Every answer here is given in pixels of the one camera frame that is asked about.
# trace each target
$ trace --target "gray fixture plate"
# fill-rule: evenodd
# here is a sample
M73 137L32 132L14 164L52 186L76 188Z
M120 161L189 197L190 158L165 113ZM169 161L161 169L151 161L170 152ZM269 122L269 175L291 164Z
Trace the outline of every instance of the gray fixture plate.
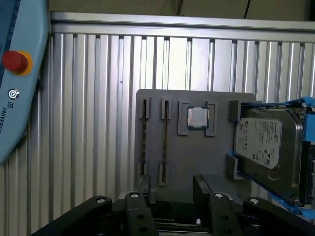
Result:
M250 195L249 180L232 180L226 176L226 154L233 150L235 123L229 121L229 102L255 101L251 93L199 92L141 89L136 98L135 188L142 157L142 104L147 101L146 164L151 175L151 189L156 200L192 202L193 175L210 174L220 183L240 193ZM166 186L159 182L159 167L163 159L164 120L162 102L169 100L167 139L168 176ZM208 130L187 129L186 107L209 107Z

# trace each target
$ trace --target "wall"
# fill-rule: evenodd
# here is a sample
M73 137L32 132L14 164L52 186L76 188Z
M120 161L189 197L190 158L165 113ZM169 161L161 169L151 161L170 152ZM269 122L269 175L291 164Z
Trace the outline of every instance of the wall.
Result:
M310 0L252 0L247 18L308 19ZM50 0L52 11L173 15L177 0ZM184 0L182 15L243 18L247 0Z

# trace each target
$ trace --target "gray bracket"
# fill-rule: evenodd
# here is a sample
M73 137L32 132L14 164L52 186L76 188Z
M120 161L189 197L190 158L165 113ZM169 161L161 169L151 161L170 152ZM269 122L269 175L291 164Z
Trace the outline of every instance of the gray bracket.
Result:
M169 164L166 163L166 176L165 176L165 182L163 181L163 162L161 161L159 163L159 185L160 186L167 186L168 185L168 179L169 179Z
M217 121L218 121L218 103L207 101L206 106L208 107L208 128L206 129L206 136L217 135Z
M242 103L262 103L255 100L233 100L229 101L228 120L232 122L240 121Z
M172 99L168 97L162 98L162 119L165 119L165 104L168 101L168 119L171 119L172 117Z
M146 119L150 118L150 98L146 97L140 100L139 118L143 118L143 104L146 101Z
M180 100L178 102L178 135L187 135L187 108L189 107L189 102Z
M246 180L243 176L237 173L238 159L230 154L226 155L225 172L228 177L233 180Z
M138 184L140 184L140 181L141 181L141 165L142 165L142 162L139 162L138 168L137 168ZM144 175L148 174L148 162L147 161L144 163L144 173L143 174Z

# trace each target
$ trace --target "blue bracket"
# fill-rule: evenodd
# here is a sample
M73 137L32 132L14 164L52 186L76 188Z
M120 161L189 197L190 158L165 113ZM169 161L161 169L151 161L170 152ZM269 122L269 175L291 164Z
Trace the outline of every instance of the blue bracket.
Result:
M302 97L288 102L275 103L242 103L247 107L315 107L315 99L312 97Z
M284 206L288 211L290 211L294 215L301 215L305 219L314 220L315 219L315 210L307 210L303 208L299 208L296 205L289 203L288 201L280 198L279 196L268 192L269 196L279 202L282 206Z
M303 140L315 141L315 114L306 114L304 116Z

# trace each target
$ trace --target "white label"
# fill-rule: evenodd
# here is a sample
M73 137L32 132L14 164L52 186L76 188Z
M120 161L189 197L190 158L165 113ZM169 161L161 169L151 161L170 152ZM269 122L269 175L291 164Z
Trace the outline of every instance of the white label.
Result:
M237 123L235 154L272 169L278 164L280 143L278 120L242 118Z

